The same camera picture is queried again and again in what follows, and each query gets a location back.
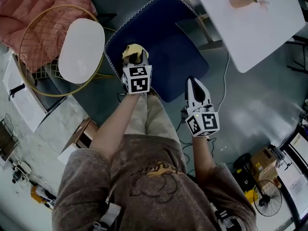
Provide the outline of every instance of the beige pants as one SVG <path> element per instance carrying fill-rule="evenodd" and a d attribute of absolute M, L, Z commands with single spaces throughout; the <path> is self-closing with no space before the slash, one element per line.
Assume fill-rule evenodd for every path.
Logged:
<path fill-rule="evenodd" d="M 153 95 L 140 96 L 125 134 L 146 134 L 173 139 L 181 143 L 160 100 Z M 183 150 L 179 151 L 184 164 Z"/>

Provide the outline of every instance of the navy blue chair seat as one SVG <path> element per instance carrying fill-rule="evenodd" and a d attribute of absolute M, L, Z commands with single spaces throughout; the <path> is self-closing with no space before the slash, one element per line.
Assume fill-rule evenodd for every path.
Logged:
<path fill-rule="evenodd" d="M 165 102 L 179 97 L 189 75 L 201 78 L 209 68 L 176 24 L 196 16 L 183 0 L 152 0 L 144 6 L 106 44 L 105 55 L 117 76 L 121 78 L 123 74 L 122 52 L 127 45 L 140 44 L 148 51 L 149 64 L 153 66 L 154 90 Z"/>

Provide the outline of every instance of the white wall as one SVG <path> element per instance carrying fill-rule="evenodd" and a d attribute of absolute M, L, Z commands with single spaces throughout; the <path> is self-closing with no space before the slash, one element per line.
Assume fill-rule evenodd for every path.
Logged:
<path fill-rule="evenodd" d="M 0 227 L 3 231 L 25 231 L 0 210 Z"/>
<path fill-rule="evenodd" d="M 24 184 L 18 181 L 13 184 L 12 175 L 11 165 L 7 164 L 0 173 L 0 209 L 14 223 L 27 231 L 52 231 L 51 210 L 31 198 L 29 182 Z"/>

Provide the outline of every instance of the pink blanket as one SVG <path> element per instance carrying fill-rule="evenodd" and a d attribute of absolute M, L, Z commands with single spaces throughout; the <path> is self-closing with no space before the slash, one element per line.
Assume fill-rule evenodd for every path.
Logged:
<path fill-rule="evenodd" d="M 18 54 L 22 36 L 31 21 L 44 10 L 61 4 L 77 5 L 96 15 L 91 0 L 0 0 L 0 41 Z M 86 16 L 81 10 L 61 8 L 36 21 L 25 34 L 20 52 L 31 73 L 60 54 L 69 25 Z"/>

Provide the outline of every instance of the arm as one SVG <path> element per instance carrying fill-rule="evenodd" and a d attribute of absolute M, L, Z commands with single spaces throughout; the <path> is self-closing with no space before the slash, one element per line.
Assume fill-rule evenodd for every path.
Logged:
<path fill-rule="evenodd" d="M 247 231 L 254 231 L 256 213 L 226 165 L 215 165 L 206 137 L 194 137 L 192 143 L 196 178 L 208 200 L 238 217 Z"/>
<path fill-rule="evenodd" d="M 206 182 L 215 168 L 215 162 L 208 149 L 206 139 L 207 138 L 205 136 L 192 138 L 194 168 L 196 178 L 200 186 Z"/>
<path fill-rule="evenodd" d="M 118 150 L 139 95 L 127 95 L 97 131 L 90 149 L 78 149 L 67 162 L 52 212 L 55 231 L 87 231 L 106 212 L 110 160 Z"/>
<path fill-rule="evenodd" d="M 109 160 L 112 159 L 119 148 L 139 96 L 139 94 L 128 94 L 123 99 L 95 134 L 90 149 L 100 152 Z"/>

